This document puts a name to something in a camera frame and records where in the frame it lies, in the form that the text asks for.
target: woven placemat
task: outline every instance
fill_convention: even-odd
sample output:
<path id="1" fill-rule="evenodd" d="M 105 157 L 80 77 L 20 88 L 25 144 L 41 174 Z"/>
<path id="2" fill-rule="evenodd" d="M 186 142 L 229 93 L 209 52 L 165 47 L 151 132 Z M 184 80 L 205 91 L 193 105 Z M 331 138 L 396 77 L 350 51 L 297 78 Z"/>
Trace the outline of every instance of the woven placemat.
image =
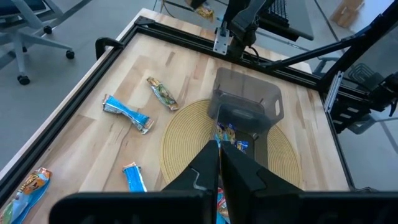
<path id="1" fill-rule="evenodd" d="M 160 169 L 166 183 L 174 180 L 213 139 L 215 122 L 207 115 L 209 103 L 209 100 L 200 100 L 180 109 L 167 125 L 160 145 Z M 277 126 L 268 134 L 268 169 L 301 188 L 297 155 Z"/>

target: blue snack wrapper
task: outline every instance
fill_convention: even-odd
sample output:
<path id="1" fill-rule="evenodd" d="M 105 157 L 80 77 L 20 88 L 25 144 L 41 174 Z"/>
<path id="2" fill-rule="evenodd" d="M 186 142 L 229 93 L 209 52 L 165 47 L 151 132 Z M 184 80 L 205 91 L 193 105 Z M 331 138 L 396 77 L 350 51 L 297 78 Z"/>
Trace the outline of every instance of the blue snack wrapper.
<path id="1" fill-rule="evenodd" d="M 52 173 L 43 167 L 33 171 L 2 211 L 0 223 L 22 223 L 30 209 L 43 197 L 49 187 L 51 176 Z"/>
<path id="2" fill-rule="evenodd" d="M 248 148 L 248 145 L 249 143 L 247 141 L 236 141 L 235 147 L 246 154 L 246 149 Z"/>
<path id="3" fill-rule="evenodd" d="M 217 123 L 215 140 L 217 141 L 218 147 L 221 147 L 221 141 L 229 141 L 231 144 L 235 145 L 236 128 L 232 124 L 223 126 L 221 123 Z"/>
<path id="4" fill-rule="evenodd" d="M 231 223 L 231 221 L 229 220 L 228 208 L 224 197 L 224 190 L 221 188 L 218 188 L 217 190 L 217 223 L 220 222 L 218 218 L 219 216 L 221 216 L 225 222 Z"/>
<path id="5" fill-rule="evenodd" d="M 130 192 L 147 192 L 141 173 L 139 172 L 139 167 L 135 162 L 124 166 L 123 172 L 126 175 Z"/>
<path id="6" fill-rule="evenodd" d="M 148 116 L 130 110 L 127 106 L 124 106 L 119 100 L 111 95 L 106 94 L 102 104 L 103 109 L 106 112 L 127 116 L 142 134 L 148 132 L 150 127 L 154 124 L 154 120 L 150 119 Z"/>

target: wooden tabletop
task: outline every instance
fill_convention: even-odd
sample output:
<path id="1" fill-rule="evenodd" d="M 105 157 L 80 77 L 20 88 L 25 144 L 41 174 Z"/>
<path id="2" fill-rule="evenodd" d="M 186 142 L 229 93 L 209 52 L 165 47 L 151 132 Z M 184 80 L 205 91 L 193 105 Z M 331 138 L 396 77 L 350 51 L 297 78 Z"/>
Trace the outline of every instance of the wooden tabletop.
<path id="1" fill-rule="evenodd" d="M 147 9 L 142 9 L 136 18 L 139 15 L 192 34 L 214 38 L 213 30 L 205 30 Z M 133 25 L 134 20 L 118 39 Z M 256 48 L 262 57 L 271 60 L 285 58 L 260 47 Z M 93 65 L 76 88 L 0 172 L 0 178 L 49 125 L 109 52 L 107 50 Z M 185 106 L 211 96 L 216 72 L 220 67 L 271 82 L 280 88 L 285 117 L 277 125 L 298 155 L 304 190 L 348 190 L 318 92 L 137 34 L 33 168 L 47 168 L 53 172 L 53 177 L 46 194 L 30 211 L 26 221 L 47 222 L 53 204 L 75 192 L 127 192 L 122 167 L 132 162 L 142 167 L 142 177 L 148 190 L 162 189 L 165 182 L 159 165 L 160 140 L 174 112 L 159 103 L 146 78 L 153 76 L 161 80 L 179 104 Z M 306 63 L 293 67 L 311 72 Z M 124 116 L 104 112 L 101 103 L 106 93 L 150 116 L 156 120 L 155 125 L 147 134 L 142 135 Z"/>

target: candy bar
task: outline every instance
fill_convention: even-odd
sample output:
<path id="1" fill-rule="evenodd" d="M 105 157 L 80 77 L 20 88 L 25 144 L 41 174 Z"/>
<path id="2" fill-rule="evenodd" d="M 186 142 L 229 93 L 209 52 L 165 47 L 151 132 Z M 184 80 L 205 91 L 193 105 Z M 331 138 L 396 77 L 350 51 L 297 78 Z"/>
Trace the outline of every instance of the candy bar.
<path id="1" fill-rule="evenodd" d="M 119 100 L 111 95 L 106 94 L 102 104 L 103 109 L 106 112 L 127 116 L 142 134 L 148 132 L 150 127 L 154 124 L 154 120 L 150 119 L 148 116 L 130 110 L 127 106 L 124 106 Z"/>
<path id="2" fill-rule="evenodd" d="M 148 77 L 147 81 L 160 102 L 165 106 L 168 106 L 172 111 L 180 109 L 172 94 L 163 86 L 163 84 L 160 83 L 160 81 L 153 77 Z"/>
<path id="3" fill-rule="evenodd" d="M 139 167 L 135 162 L 123 167 L 123 172 L 127 178 L 127 184 L 129 185 L 130 192 L 146 192 L 147 189 L 142 180 Z"/>
<path id="4" fill-rule="evenodd" d="M 16 196 L 5 207 L 0 223 L 22 223 L 29 210 L 40 200 L 49 187 L 52 173 L 44 168 L 35 170 L 21 185 Z"/>
<path id="5" fill-rule="evenodd" d="M 249 142 L 247 141 L 236 141 L 236 148 L 246 154 L 246 149 L 248 148 Z"/>
<path id="6" fill-rule="evenodd" d="M 226 222 L 231 223 L 228 215 L 228 208 L 224 197 L 224 190 L 218 188 L 217 193 L 217 212 L 225 219 Z"/>

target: granola bar wrapper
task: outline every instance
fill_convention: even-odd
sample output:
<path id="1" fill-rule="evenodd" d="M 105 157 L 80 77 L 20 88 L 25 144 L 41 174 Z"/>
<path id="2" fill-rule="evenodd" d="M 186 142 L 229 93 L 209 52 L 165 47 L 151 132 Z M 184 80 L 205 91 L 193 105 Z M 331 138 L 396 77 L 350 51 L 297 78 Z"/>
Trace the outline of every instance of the granola bar wrapper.
<path id="1" fill-rule="evenodd" d="M 192 0 L 185 0 L 185 2 L 191 6 Z M 210 7 L 207 2 L 204 2 L 197 9 L 193 9 L 199 16 L 209 20 L 210 22 L 214 22 L 215 13 L 214 10 Z"/>
<path id="2" fill-rule="evenodd" d="M 44 168 L 31 173 L 12 201 L 2 211 L 0 223 L 22 223 L 29 210 L 42 198 L 49 187 L 51 176 L 52 173 Z"/>
<path id="3" fill-rule="evenodd" d="M 217 193 L 217 212 L 224 218 L 227 223 L 231 223 L 231 221 L 229 220 L 228 209 L 224 197 L 224 190 L 221 188 L 218 188 Z"/>
<path id="4" fill-rule="evenodd" d="M 218 147 L 221 146 L 221 141 L 229 141 L 231 144 L 236 146 L 235 131 L 236 128 L 232 124 L 225 126 L 220 122 L 217 122 L 215 140 L 218 143 Z"/>
<path id="5" fill-rule="evenodd" d="M 130 110 L 127 106 L 111 95 L 106 94 L 102 104 L 103 110 L 106 112 L 127 116 L 142 134 L 146 134 L 155 122 L 146 115 Z"/>
<path id="6" fill-rule="evenodd" d="M 148 77 L 147 81 L 161 103 L 169 107 L 172 111 L 180 109 L 172 94 L 163 86 L 163 84 L 161 84 L 160 81 L 153 77 Z"/>
<path id="7" fill-rule="evenodd" d="M 249 142 L 247 141 L 236 141 L 235 146 L 237 149 L 239 149 L 240 151 L 242 151 L 243 153 L 246 154 L 246 149 L 249 146 Z"/>
<path id="8" fill-rule="evenodd" d="M 147 192 L 139 170 L 140 167 L 137 166 L 135 162 L 123 167 L 123 172 L 126 175 L 130 192 Z"/>

